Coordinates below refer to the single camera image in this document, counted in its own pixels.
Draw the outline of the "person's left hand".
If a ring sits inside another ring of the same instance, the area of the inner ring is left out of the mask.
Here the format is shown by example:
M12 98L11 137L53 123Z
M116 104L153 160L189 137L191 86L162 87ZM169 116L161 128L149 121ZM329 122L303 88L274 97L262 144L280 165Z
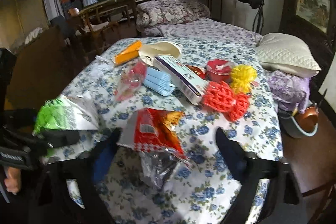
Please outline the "person's left hand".
M14 167L8 167L5 178L6 190L17 194L21 189L21 170Z

